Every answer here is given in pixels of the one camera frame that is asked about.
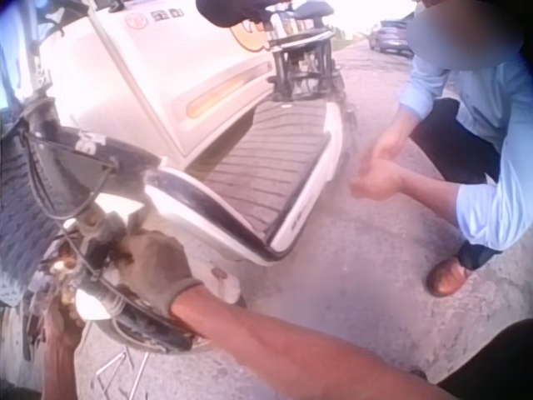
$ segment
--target gray car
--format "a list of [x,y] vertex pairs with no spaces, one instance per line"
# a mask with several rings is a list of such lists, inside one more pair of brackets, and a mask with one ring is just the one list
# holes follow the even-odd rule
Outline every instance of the gray car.
[[368,35],[368,44],[372,50],[384,53],[410,53],[412,50],[407,42],[407,23],[412,20],[414,13],[402,19],[385,20],[377,24]]

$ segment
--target shirt sleeve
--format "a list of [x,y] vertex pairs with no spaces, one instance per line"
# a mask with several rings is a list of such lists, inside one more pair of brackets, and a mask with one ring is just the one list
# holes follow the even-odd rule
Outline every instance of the shirt sleeve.
[[503,251],[516,243],[533,223],[533,79],[511,83],[511,115],[501,153],[496,186],[461,185],[457,221],[472,244]]
[[449,75],[449,70],[435,67],[415,56],[411,79],[400,96],[400,104],[425,119],[433,109],[433,102],[442,96]]

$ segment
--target hand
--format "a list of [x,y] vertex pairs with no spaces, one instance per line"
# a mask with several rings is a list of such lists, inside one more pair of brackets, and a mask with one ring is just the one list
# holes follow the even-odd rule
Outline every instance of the hand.
[[401,168],[386,160],[375,160],[368,172],[351,180],[354,198],[386,200],[401,189]]
[[406,136],[395,128],[387,129],[368,149],[361,163],[361,173],[368,173],[376,160],[392,160],[402,150]]
[[82,341],[83,327],[76,324],[59,297],[55,297],[44,318],[44,332],[48,346],[59,345],[74,350]]
[[161,232],[130,235],[122,250],[131,255],[117,264],[122,281],[165,316],[178,295],[202,283],[192,277],[183,246]]

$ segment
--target gray glove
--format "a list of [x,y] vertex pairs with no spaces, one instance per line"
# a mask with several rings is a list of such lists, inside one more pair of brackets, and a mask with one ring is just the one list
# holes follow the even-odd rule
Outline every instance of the gray glove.
[[202,284],[192,277],[183,246],[173,237],[140,232],[127,236],[122,250],[132,255],[118,264],[122,281],[166,317],[177,296]]

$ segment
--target ground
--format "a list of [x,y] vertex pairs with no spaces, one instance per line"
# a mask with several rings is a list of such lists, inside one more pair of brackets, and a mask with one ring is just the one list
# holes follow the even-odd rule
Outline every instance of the ground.
[[[356,109],[360,155],[390,122],[411,61],[372,52],[365,42],[337,52],[336,59]],[[288,259],[270,268],[215,256],[213,261],[241,279],[249,308],[344,338],[399,368],[420,368],[438,382],[500,330],[533,315],[533,237],[528,234],[495,258],[459,294],[434,299],[423,281],[435,263],[458,249],[459,233],[406,197],[379,203],[351,198],[347,179],[356,173],[358,159],[321,196]],[[413,143],[398,162],[438,176]],[[103,398],[94,373],[120,351],[91,328],[77,352],[81,400]],[[132,354],[138,368],[142,354]],[[124,364],[110,398],[127,399],[133,380],[134,373]],[[284,397],[231,356],[211,350],[185,357],[151,355],[135,398]]]

